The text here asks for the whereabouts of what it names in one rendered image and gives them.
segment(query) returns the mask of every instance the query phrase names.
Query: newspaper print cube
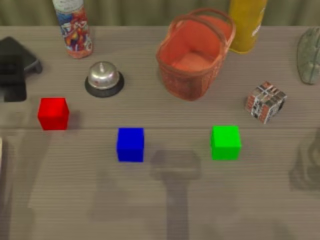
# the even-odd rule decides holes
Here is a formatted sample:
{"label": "newspaper print cube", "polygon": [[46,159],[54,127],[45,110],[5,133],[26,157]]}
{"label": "newspaper print cube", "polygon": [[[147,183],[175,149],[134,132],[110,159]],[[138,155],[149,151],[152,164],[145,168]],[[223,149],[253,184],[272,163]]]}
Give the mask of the newspaper print cube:
{"label": "newspaper print cube", "polygon": [[260,122],[266,124],[277,114],[287,99],[287,95],[269,82],[256,87],[249,95],[245,109]]}

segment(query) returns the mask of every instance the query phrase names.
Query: orange basket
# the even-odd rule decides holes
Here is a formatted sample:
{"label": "orange basket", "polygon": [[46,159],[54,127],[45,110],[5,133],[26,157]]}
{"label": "orange basket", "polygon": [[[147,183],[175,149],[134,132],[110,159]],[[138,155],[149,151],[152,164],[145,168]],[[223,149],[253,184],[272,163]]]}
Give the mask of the orange basket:
{"label": "orange basket", "polygon": [[232,19],[212,8],[176,17],[156,53],[165,88],[187,101],[202,97],[216,78],[235,33]]}

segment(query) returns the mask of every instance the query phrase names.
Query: wooden table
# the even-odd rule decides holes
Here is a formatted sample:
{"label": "wooden table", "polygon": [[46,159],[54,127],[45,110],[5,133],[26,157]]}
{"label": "wooden table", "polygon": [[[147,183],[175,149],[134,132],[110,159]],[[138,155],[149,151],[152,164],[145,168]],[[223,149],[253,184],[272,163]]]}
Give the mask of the wooden table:
{"label": "wooden table", "polygon": [[[263,27],[254,50],[229,53],[207,94],[186,102],[158,76],[166,27],[95,27],[94,54],[67,56],[58,27],[0,27],[43,63],[28,100],[0,104],[1,240],[315,240],[320,238],[320,89],[301,83],[296,47],[307,27]],[[90,65],[124,74],[117,96],[87,94]],[[267,125],[244,110],[270,81],[288,95]],[[41,97],[65,97],[69,130],[44,132]],[[239,161],[210,157],[212,125],[238,125]],[[117,127],[145,128],[145,163],[118,163]]]}

